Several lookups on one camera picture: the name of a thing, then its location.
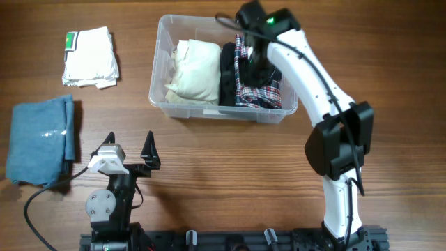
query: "blue folded shirt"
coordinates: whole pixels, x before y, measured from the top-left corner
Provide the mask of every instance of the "blue folded shirt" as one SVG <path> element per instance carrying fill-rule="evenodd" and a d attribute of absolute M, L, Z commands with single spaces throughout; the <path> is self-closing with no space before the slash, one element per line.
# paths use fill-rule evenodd
<path fill-rule="evenodd" d="M 75 159 L 72 95 L 13 108 L 6 178 L 51 185 Z"/>

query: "wooden tabletop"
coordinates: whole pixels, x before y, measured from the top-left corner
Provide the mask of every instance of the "wooden tabletop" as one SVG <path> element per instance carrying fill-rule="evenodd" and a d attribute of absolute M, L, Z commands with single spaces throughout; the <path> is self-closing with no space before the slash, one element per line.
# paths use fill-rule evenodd
<path fill-rule="evenodd" d="M 304 145 L 312 131 L 303 106 L 280 124 L 173 119 L 148 101 L 158 20 L 165 14 L 234 15 L 241 1 L 149 1 L 0 6 L 0 250 L 45 250 L 23 217 L 38 188 L 5 179 L 11 110 L 67 93 L 76 100 L 81 170 L 110 131 L 139 162 L 149 130 L 162 161 L 138 184 L 132 212 L 146 230 L 276 230 L 320 227 L 322 178 Z M 391 250 L 446 246 L 446 15 L 442 1 L 264 1 L 299 19 L 317 57 L 340 87 L 375 111 L 359 198 L 364 225 L 388 228 Z M 108 26 L 121 70 L 117 86 L 62 86 L 66 32 Z M 90 233 L 85 201 L 107 177 L 83 174 L 30 206 L 58 250 L 77 250 Z"/>

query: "clear plastic container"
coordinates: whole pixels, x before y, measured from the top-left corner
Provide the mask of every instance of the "clear plastic container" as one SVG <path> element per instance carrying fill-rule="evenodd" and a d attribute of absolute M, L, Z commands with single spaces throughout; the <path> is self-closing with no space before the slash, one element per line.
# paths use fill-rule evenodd
<path fill-rule="evenodd" d="M 219 25 L 213 17 L 190 17 L 165 15 L 158 24 L 151 88 L 148 99 L 165 114 L 177 118 L 243 119 L 263 123 L 279 123 L 286 115 L 293 114 L 298 108 L 298 96 L 286 81 L 282 80 L 280 94 L 282 109 L 263 109 L 247 107 L 226 107 L 214 105 L 184 105 L 168 103 L 164 98 L 164 86 L 173 76 L 170 55 L 179 40 L 201 40 L 223 45 L 235 42 L 236 31 Z"/>

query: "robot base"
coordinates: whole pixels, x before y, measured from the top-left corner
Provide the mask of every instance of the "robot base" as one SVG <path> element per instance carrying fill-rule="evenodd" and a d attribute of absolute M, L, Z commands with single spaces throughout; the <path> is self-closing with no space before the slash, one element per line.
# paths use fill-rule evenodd
<path fill-rule="evenodd" d="M 377 227 L 362 227 L 359 238 L 351 239 L 348 251 L 388 251 L 389 242 L 387 230 Z M 230 251 L 226 240 L 231 236 L 242 236 L 246 246 L 251 251 L 272 250 L 268 245 L 263 231 L 239 232 L 204 232 L 197 233 L 197 246 L 186 245 L 186 234 L 174 231 L 146 231 L 155 244 L 157 251 Z M 277 251 L 330 251 L 335 250 L 335 244 L 324 238 L 322 229 L 294 229 L 293 231 L 276 231 Z M 90 251 L 91 236 L 81 236 L 79 251 Z M 153 248 L 136 248 L 133 250 L 153 250 Z"/>

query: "green tag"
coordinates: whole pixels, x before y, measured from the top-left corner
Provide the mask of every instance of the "green tag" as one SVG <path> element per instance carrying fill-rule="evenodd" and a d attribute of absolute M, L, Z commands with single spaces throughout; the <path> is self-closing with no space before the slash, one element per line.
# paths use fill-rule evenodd
<path fill-rule="evenodd" d="M 65 40 L 65 51 L 74 52 L 76 50 L 77 32 L 68 32 Z"/>

